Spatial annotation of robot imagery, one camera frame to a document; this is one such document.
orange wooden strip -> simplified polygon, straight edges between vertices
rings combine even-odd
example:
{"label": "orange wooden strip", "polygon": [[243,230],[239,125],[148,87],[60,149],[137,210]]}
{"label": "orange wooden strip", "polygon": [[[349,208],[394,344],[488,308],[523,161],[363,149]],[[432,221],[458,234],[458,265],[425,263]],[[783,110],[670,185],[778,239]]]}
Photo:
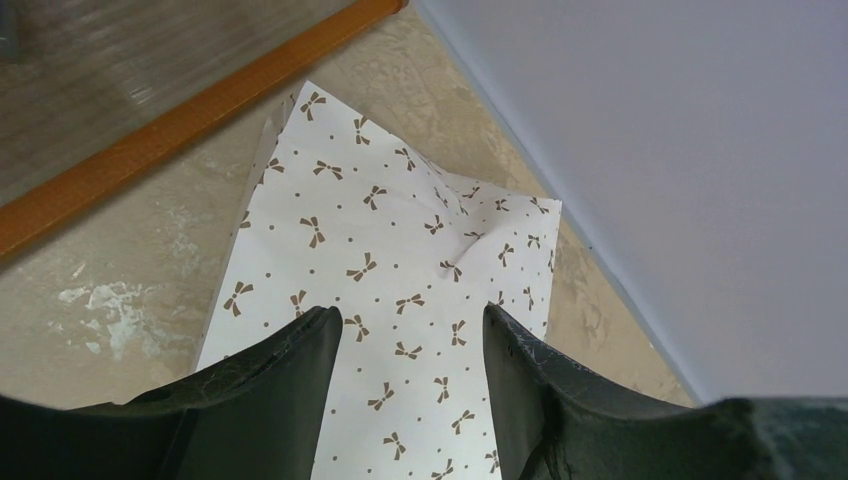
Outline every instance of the orange wooden strip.
{"label": "orange wooden strip", "polygon": [[3,206],[0,263],[221,126],[405,4],[406,0],[357,1]]}

white paper bag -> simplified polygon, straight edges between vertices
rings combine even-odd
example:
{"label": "white paper bag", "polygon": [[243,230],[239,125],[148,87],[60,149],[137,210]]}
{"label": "white paper bag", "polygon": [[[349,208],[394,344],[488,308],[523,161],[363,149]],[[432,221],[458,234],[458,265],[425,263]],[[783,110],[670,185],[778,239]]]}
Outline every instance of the white paper bag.
{"label": "white paper bag", "polygon": [[338,306],[312,478],[498,478],[483,308],[544,334],[560,203],[444,172],[311,83],[276,142],[198,368]]}

floor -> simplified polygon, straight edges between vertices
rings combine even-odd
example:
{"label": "floor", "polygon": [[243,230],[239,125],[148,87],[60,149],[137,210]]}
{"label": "floor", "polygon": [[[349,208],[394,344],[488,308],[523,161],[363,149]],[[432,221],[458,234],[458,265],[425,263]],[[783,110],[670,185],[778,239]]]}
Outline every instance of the floor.
{"label": "floor", "polygon": [[[532,195],[533,174],[408,8],[306,76],[443,168]],[[0,392],[73,408],[190,373],[268,112],[292,85],[0,271]],[[691,400],[562,223],[548,341],[627,387]]]}

marble-patterned floor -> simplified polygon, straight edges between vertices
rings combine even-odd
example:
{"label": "marble-patterned floor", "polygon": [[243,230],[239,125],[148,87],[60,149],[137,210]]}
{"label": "marble-patterned floor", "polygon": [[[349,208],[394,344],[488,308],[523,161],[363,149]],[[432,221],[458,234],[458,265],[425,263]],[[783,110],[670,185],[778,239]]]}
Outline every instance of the marble-patterned floor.
{"label": "marble-patterned floor", "polygon": [[[411,8],[307,77],[447,170],[544,195]],[[190,373],[263,122],[293,88],[0,266],[0,392],[72,408]],[[564,222],[551,298],[549,343],[627,387],[691,404]]]}

white paint stain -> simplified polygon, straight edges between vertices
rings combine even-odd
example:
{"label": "white paint stain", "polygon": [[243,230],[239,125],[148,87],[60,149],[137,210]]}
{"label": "white paint stain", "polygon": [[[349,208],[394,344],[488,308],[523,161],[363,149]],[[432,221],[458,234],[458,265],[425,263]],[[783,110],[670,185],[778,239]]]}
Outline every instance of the white paint stain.
{"label": "white paint stain", "polygon": [[200,263],[200,248],[189,239],[186,233],[186,230],[197,222],[185,206],[169,209],[168,216],[173,221],[173,225],[167,229],[168,233],[174,235],[171,254],[174,258],[183,261],[180,266],[180,273],[183,277],[188,277],[197,270]]}
{"label": "white paint stain", "polygon": [[47,322],[48,332],[50,333],[58,333],[59,335],[65,331],[65,328],[62,327],[62,324],[59,322]]}
{"label": "white paint stain", "polygon": [[65,303],[73,303],[76,299],[80,298],[86,293],[88,293],[88,289],[83,287],[69,288],[59,293],[59,300]]}
{"label": "white paint stain", "polygon": [[123,358],[127,345],[133,341],[141,342],[141,351],[148,357],[162,354],[163,347],[169,348],[174,342],[181,345],[194,343],[187,335],[175,334],[162,328],[159,319],[145,310],[145,297],[155,290],[153,287],[127,285],[124,282],[99,285],[91,289],[85,307],[88,310],[104,312],[105,320],[109,322],[105,325],[105,333],[101,333],[101,324],[96,319],[86,326],[98,331],[101,338],[108,336],[109,348],[116,360]]}
{"label": "white paint stain", "polygon": [[82,262],[82,265],[77,267],[74,273],[71,274],[71,278],[76,279],[77,277],[79,277],[80,273],[82,273],[83,270],[85,270],[85,262]]}

